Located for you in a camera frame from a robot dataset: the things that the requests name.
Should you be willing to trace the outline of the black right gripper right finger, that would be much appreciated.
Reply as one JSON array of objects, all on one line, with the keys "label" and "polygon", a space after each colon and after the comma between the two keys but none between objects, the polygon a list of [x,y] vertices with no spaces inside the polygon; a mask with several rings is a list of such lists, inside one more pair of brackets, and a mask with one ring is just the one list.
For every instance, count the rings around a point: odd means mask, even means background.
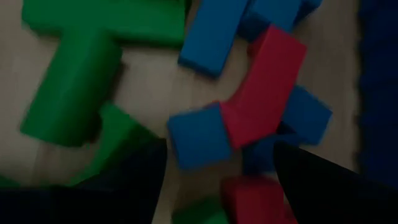
[{"label": "black right gripper right finger", "polygon": [[398,190],[284,141],[273,157],[298,224],[398,224]]}]

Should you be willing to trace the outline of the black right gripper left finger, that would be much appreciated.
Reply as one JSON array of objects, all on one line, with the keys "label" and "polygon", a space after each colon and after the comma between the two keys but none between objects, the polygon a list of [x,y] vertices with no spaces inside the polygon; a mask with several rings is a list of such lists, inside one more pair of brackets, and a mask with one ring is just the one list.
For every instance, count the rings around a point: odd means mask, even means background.
[{"label": "black right gripper left finger", "polygon": [[167,142],[156,139],[73,186],[0,189],[0,224],[151,224]]}]

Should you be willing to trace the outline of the large blue plastic bin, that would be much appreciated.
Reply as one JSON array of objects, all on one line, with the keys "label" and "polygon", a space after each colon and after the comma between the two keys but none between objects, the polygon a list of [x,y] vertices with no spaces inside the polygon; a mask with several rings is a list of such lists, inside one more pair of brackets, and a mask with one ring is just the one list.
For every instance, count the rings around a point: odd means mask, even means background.
[{"label": "large blue plastic bin", "polygon": [[398,0],[362,0],[362,173],[398,189]]}]

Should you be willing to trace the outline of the red foam block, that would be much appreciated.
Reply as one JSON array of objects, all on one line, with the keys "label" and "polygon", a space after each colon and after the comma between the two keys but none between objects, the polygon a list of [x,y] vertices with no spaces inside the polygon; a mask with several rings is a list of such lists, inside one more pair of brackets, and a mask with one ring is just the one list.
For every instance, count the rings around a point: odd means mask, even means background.
[{"label": "red foam block", "polygon": [[227,177],[220,194],[230,224],[298,224],[281,185],[267,177]]},{"label": "red foam block", "polygon": [[236,93],[220,103],[233,149],[275,133],[307,52],[287,32],[270,26],[249,46],[252,64]]}]

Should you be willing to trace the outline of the green foam cylinder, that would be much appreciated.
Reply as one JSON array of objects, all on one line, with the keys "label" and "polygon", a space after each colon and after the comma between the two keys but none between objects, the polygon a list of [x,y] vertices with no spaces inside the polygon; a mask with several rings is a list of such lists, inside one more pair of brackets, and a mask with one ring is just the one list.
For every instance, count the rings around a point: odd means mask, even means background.
[{"label": "green foam cylinder", "polygon": [[121,56],[121,47],[104,32],[63,34],[21,123],[21,133],[61,146],[82,146]]}]

